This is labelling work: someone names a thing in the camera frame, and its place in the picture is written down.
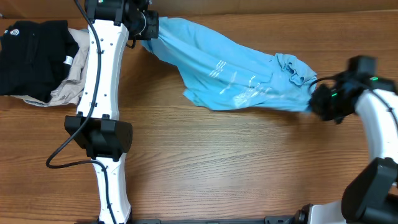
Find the light blue t-shirt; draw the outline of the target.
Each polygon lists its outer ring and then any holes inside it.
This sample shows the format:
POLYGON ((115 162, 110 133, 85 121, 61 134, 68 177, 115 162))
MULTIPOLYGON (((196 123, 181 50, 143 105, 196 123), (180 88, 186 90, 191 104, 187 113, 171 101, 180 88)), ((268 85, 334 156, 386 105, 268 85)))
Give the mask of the light blue t-shirt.
POLYGON ((270 108, 307 112, 317 74, 296 56, 265 54, 182 18, 161 17, 142 46, 178 68, 184 96, 213 111, 270 108))

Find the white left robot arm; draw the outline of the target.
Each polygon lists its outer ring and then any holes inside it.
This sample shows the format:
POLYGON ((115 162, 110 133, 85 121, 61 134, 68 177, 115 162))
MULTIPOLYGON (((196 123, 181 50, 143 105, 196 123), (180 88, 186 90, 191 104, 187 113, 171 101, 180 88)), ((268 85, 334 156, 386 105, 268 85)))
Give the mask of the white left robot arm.
POLYGON ((97 223, 132 223, 126 190, 125 161, 132 144, 131 123, 120 121, 118 90, 128 41, 159 36, 159 14, 150 0, 85 1, 90 35, 85 86, 76 115, 65 130, 86 151, 98 183, 97 223))

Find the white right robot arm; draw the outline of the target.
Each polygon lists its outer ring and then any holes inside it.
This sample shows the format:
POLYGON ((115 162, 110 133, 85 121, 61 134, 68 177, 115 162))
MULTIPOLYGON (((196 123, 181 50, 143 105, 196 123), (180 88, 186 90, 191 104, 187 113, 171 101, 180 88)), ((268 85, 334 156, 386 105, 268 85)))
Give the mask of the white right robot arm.
POLYGON ((334 86, 317 80, 309 101, 324 121, 340 124, 349 114, 360 117, 368 140, 369 163, 345 188, 342 199, 308 204, 289 223, 397 223, 397 88, 392 80, 341 72, 334 86))

